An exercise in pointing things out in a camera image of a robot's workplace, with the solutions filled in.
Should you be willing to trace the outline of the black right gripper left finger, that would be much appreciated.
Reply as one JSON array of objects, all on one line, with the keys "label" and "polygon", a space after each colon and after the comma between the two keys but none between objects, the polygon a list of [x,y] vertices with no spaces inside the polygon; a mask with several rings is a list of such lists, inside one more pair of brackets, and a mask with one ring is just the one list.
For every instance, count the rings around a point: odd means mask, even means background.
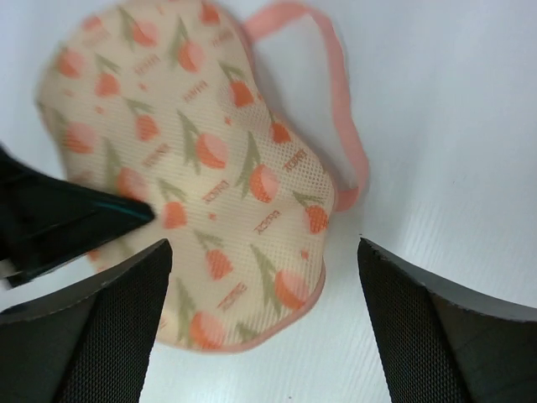
[{"label": "black right gripper left finger", "polygon": [[1,401],[137,402],[166,296],[162,239],[108,270],[1,313]]}]

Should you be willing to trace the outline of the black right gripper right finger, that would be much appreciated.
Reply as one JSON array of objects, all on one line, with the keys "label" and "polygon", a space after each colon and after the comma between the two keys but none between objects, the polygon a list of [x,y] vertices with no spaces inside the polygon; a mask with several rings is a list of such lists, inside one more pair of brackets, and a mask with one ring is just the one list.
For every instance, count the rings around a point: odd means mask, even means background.
[{"label": "black right gripper right finger", "polygon": [[362,238],[357,262],[393,402],[536,400],[536,310],[471,290]]}]

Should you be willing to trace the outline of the floral mesh laundry bag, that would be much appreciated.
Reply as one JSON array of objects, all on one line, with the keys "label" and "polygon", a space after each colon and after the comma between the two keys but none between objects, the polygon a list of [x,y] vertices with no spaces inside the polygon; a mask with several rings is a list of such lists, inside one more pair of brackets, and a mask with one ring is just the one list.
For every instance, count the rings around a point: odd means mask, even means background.
[{"label": "floral mesh laundry bag", "polygon": [[[324,42],[330,115],[357,180],[348,189],[255,82],[253,44],[304,16]],[[323,13],[282,1],[239,23],[209,1],[124,1],[67,36],[36,102],[69,181],[153,208],[152,223],[90,256],[105,270],[169,240],[160,342],[241,352],[317,302],[330,216],[368,181],[343,51]]]}]

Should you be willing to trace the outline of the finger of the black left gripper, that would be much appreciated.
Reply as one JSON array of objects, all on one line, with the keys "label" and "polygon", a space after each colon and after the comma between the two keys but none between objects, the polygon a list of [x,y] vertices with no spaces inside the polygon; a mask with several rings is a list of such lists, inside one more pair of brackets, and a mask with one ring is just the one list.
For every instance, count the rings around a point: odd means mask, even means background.
[{"label": "finger of the black left gripper", "polygon": [[12,288],[154,219],[145,202],[55,179],[1,152],[1,279]]}]

